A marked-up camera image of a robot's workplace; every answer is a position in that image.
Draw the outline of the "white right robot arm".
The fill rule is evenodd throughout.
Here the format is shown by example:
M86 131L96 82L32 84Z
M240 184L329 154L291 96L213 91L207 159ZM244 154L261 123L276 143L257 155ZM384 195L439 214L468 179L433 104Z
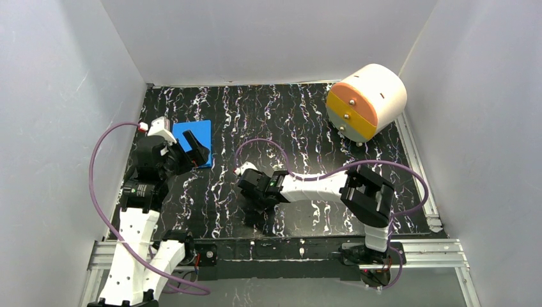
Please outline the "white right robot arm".
M365 239L357 246L341 247L345 265L380 264L381 271L391 268L389 224L394 185L364 166L354 166L328 177L310 180L307 175L275 171L268 176L246 162L235 168L242 195L259 212L279 203L327 201L342 203L363 224Z

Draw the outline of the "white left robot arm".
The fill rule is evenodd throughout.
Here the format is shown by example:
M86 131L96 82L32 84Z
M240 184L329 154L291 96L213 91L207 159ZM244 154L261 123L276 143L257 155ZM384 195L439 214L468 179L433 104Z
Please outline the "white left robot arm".
M165 129L148 132L139 140L133 177L121 188L126 200L120 210L120 224L113 226L98 204L94 186L95 159L109 133L107 130L99 137L92 151L88 181L91 201L117 242L105 285L90 306L158 306L169 281L196 286L193 281L173 276L173 272L180 264L197 267L201 257L190 232L170 230L158 244L151 241L169 192L167 181L206 164L209 149L190 130L183 133L189 151Z

